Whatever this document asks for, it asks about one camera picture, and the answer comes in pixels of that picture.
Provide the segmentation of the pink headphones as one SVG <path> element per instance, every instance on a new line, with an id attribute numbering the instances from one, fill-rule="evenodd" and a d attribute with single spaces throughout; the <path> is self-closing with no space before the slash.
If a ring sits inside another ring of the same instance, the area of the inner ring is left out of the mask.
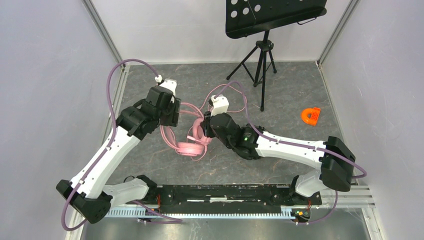
<path id="1" fill-rule="evenodd" d="M 199 160 L 204 157 L 208 150 L 208 145 L 212 138 L 205 136 L 201 127 L 203 118 L 197 118 L 187 133 L 186 141 L 177 141 L 174 132 L 170 127 L 161 126 L 160 133 L 164 142 L 181 156 L 198 157 Z"/>

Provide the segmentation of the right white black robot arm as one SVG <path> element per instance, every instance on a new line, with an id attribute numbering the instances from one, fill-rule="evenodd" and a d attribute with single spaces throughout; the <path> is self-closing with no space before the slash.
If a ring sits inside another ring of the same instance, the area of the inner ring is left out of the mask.
<path id="1" fill-rule="evenodd" d="M 311 172 L 292 180 L 288 196 L 295 204 L 302 204 L 324 189 L 351 190 L 356 157 L 338 137 L 329 136 L 325 141 L 282 137 L 261 126 L 239 126 L 227 113 L 213 116 L 209 111 L 204 114 L 200 128 L 206 137 L 217 138 L 245 160 L 270 157 L 312 167 Z"/>

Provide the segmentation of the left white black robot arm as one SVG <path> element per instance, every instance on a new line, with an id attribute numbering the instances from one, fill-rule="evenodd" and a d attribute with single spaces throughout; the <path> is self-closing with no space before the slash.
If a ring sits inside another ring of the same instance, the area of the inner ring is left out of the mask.
<path id="1" fill-rule="evenodd" d="M 181 100 L 176 97 L 176 82 L 165 81 L 151 87 L 145 99 L 122 110 L 112 132 L 89 163 L 72 179 L 62 179 L 56 185 L 66 205 L 72 206 L 86 222 L 95 224 L 119 205 L 134 200 L 153 203 L 157 190 L 142 178 L 116 185 L 106 182 L 147 134 L 160 125 L 177 125 L 180 104 Z"/>

